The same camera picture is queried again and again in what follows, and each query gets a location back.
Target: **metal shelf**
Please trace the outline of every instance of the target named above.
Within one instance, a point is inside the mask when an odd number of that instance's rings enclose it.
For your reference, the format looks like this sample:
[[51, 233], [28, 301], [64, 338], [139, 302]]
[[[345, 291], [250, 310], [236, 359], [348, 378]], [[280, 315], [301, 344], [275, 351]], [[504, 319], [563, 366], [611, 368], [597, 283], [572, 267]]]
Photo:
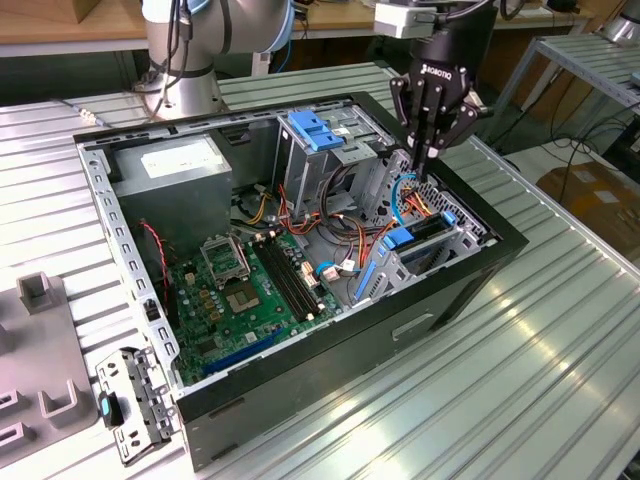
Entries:
[[[232, 108], [369, 91], [392, 109], [373, 64], [222, 82]], [[118, 126], [136, 97], [75, 100]], [[90, 375], [137, 346], [70, 135], [91, 127], [46, 102], [0, 108], [0, 285], [62, 275]], [[461, 316], [431, 338], [197, 478], [613, 478], [640, 446], [639, 272], [481, 142], [445, 161], [530, 241]], [[124, 470], [102, 422], [17, 462], [3, 478], [196, 478], [179, 435]]]
[[[640, 48], [622, 48], [597, 34], [541, 37], [531, 41], [500, 94], [495, 105], [495, 116], [483, 132], [484, 138], [489, 138], [495, 132], [502, 114], [537, 54], [591, 84], [623, 107], [638, 106], [634, 110], [640, 112], [640, 89], [630, 82], [631, 74], [640, 71]], [[538, 98], [542, 94], [552, 78], [553, 70], [550, 73], [546, 81], [540, 83], [542, 88], [533, 92], [532, 97]]]

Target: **blue tab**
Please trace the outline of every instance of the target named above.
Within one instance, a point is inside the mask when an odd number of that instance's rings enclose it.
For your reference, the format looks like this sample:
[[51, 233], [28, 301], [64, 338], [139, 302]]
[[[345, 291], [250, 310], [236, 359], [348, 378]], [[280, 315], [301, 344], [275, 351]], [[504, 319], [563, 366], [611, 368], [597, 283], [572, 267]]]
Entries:
[[444, 218], [444, 221], [447, 222], [450, 226], [453, 226], [458, 222], [458, 217], [456, 217], [455, 214], [453, 212], [450, 212], [449, 210], [442, 212], [442, 218]]
[[377, 266], [376, 262], [371, 260], [371, 263], [369, 263], [369, 267], [367, 268], [367, 271], [364, 274], [362, 282], [360, 282], [360, 286], [358, 287], [356, 294], [353, 296], [353, 298], [355, 298], [356, 301], [360, 300], [360, 297], [364, 292], [364, 288], [367, 286], [367, 283], [369, 283], [369, 280], [371, 280], [371, 275], [373, 275], [373, 271], [376, 269], [376, 266]]
[[409, 233], [404, 227], [396, 228], [395, 230], [391, 230], [387, 233], [383, 239], [384, 244], [389, 248], [389, 250], [393, 250], [394, 248], [400, 247], [405, 243], [409, 243], [413, 241], [413, 235]]
[[344, 139], [336, 137], [327, 127], [327, 122], [311, 110], [292, 112], [288, 118], [293, 128], [309, 142], [309, 146], [314, 152], [344, 145]]
[[102, 415], [109, 415], [109, 400], [107, 398], [103, 398], [100, 402], [100, 409], [102, 410]]

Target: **cardboard box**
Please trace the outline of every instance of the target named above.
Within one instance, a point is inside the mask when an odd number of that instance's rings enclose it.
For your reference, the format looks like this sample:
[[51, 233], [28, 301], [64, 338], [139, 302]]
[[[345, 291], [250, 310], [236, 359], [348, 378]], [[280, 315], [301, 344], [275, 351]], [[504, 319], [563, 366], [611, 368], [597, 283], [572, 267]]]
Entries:
[[80, 23], [100, 0], [0, 0], [0, 12]]
[[[565, 167], [550, 171], [538, 187], [556, 201]], [[640, 260], [640, 195], [599, 162], [571, 167], [562, 206], [631, 262]]]

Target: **side panel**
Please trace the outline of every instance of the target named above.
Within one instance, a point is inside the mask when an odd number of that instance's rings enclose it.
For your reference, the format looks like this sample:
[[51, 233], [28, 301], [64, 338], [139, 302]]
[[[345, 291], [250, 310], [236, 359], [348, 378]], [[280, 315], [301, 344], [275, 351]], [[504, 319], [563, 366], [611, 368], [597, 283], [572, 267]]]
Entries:
[[[226, 405], [187, 422], [185, 430], [194, 469], [202, 469], [424, 338], [434, 323], [454, 306], [466, 287], [474, 285], [474, 280], [479, 277], [480, 272], [459, 280]], [[334, 324], [325, 330], [340, 327], [342, 325]], [[179, 406], [183, 418], [188, 417], [182, 410], [184, 404], [181, 406], [179, 402]]]

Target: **robotiq logo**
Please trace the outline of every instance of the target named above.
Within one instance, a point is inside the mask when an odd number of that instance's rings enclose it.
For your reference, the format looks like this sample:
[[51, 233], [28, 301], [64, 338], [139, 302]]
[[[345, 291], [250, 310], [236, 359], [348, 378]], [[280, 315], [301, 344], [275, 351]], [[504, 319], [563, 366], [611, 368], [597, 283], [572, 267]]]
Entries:
[[422, 75], [425, 73], [429, 73], [431, 75], [435, 75], [436, 77], [444, 78], [448, 81], [451, 81], [452, 75], [450, 72], [446, 72], [444, 70], [440, 70], [439, 68], [432, 67], [431, 65], [427, 65], [426, 63], [422, 64], [422, 70], [420, 71]]

